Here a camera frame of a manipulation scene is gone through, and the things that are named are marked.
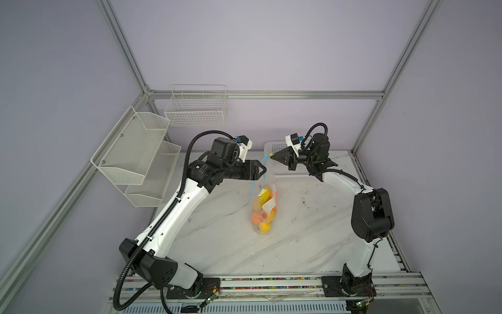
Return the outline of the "clear zip top bag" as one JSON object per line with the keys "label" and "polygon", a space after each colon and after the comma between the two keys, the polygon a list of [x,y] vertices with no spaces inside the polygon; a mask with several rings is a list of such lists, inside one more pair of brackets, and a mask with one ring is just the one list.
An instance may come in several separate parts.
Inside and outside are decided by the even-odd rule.
{"label": "clear zip top bag", "polygon": [[[252,222],[252,213],[253,212],[260,212],[262,215],[263,222],[270,223],[271,228],[272,228],[274,220],[269,222],[267,220],[267,216],[273,208],[278,209],[278,190],[277,190],[277,186],[276,186],[275,174],[273,172],[273,161],[271,159],[271,155],[272,154],[266,154],[261,160],[261,163],[267,168],[267,172],[258,181],[253,182],[251,195],[250,195],[250,199],[248,202],[248,208],[251,210],[251,216],[250,216],[251,222]],[[259,195],[261,190],[265,187],[268,187],[271,190],[271,198],[266,204],[264,204],[262,206],[261,211],[255,211],[254,210],[254,203],[256,201],[256,197]],[[252,223],[252,226],[257,234],[265,235],[264,233],[259,231],[258,225],[254,225]]]}

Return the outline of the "yellow pear-shaped lemon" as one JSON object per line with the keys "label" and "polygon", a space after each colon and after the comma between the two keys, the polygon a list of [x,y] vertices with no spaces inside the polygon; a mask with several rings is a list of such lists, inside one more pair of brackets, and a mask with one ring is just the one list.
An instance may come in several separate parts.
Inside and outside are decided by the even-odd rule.
{"label": "yellow pear-shaped lemon", "polygon": [[259,228],[260,232],[266,234],[266,233],[270,232],[270,230],[271,230],[271,224],[268,223],[268,222],[261,222],[258,225],[258,228]]}

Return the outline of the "yellow banana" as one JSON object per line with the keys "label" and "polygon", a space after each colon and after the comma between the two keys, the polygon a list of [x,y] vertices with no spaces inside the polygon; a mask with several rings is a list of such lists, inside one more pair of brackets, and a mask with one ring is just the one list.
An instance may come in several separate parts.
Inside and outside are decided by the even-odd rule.
{"label": "yellow banana", "polygon": [[266,204],[271,198],[271,190],[268,187],[265,187],[261,190],[259,195],[256,197],[256,201],[254,203],[254,210],[261,211],[262,206]]}

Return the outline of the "large orange fruit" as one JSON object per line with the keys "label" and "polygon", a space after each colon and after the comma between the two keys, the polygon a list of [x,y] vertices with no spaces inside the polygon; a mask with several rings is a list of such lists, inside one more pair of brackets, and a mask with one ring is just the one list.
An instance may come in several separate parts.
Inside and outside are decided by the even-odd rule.
{"label": "large orange fruit", "polygon": [[252,223],[254,225],[259,225],[261,222],[263,222],[261,213],[260,212],[253,212],[252,213]]}

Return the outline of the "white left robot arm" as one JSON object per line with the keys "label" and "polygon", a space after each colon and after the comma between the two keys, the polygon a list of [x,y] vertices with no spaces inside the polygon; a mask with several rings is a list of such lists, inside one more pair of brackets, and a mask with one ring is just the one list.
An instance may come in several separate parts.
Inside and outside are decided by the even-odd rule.
{"label": "white left robot arm", "polygon": [[203,274],[188,264],[168,257],[177,234],[195,208],[225,179],[257,181],[267,171],[259,160],[213,166],[195,160],[187,167],[184,190],[176,191],[169,203],[135,239],[126,238],[119,247],[126,272],[133,270],[156,289],[176,286],[196,291]]}

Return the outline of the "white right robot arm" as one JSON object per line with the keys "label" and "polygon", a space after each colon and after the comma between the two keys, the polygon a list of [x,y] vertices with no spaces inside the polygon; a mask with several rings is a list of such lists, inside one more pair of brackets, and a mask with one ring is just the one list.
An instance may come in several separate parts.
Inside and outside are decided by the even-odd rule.
{"label": "white right robot arm", "polygon": [[329,157],[329,139],[316,133],[308,143],[296,133],[286,137],[286,148],[272,153],[271,159],[295,171],[300,164],[307,173],[333,188],[342,188],[353,198],[350,225],[358,239],[335,290],[356,296],[371,290],[373,260],[381,242],[394,228],[390,195],[383,188],[361,183],[354,175],[339,168]]}

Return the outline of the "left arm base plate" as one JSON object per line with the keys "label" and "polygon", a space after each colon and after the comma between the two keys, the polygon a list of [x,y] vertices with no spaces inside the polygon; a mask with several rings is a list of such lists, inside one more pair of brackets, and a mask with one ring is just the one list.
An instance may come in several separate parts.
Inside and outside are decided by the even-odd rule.
{"label": "left arm base plate", "polygon": [[203,277],[189,289],[179,286],[167,286],[164,289],[164,295],[168,300],[195,300],[207,299],[219,291],[221,279],[218,277]]}

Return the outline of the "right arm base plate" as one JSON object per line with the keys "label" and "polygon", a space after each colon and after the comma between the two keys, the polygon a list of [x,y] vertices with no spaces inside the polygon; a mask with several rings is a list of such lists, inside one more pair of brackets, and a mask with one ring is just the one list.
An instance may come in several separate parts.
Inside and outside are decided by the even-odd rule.
{"label": "right arm base plate", "polygon": [[374,297],[375,286],[371,274],[364,277],[349,275],[321,277],[325,297]]}

